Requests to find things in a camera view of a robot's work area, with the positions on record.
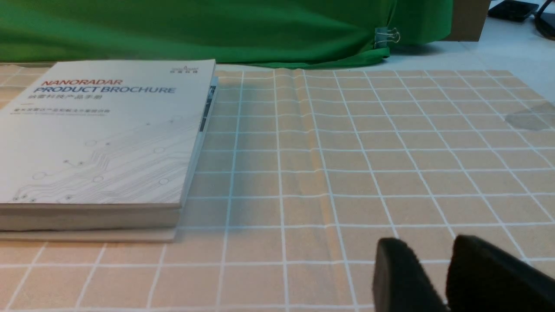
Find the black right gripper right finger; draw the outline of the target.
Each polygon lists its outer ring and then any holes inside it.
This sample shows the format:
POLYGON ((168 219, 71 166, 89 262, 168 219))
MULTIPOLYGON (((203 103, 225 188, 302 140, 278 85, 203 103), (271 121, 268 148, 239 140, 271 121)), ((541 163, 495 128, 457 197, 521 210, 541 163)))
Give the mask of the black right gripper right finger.
POLYGON ((474 235, 458 235, 447 273, 452 312, 552 312, 555 281, 474 235))

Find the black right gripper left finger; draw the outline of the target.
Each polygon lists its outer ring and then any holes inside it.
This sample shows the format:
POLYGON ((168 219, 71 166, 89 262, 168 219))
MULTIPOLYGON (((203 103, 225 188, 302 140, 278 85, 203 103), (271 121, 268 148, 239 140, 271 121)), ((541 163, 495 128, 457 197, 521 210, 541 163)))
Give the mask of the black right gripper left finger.
POLYGON ((402 240, 377 242, 372 282, 376 312, 446 312, 414 251, 402 240))

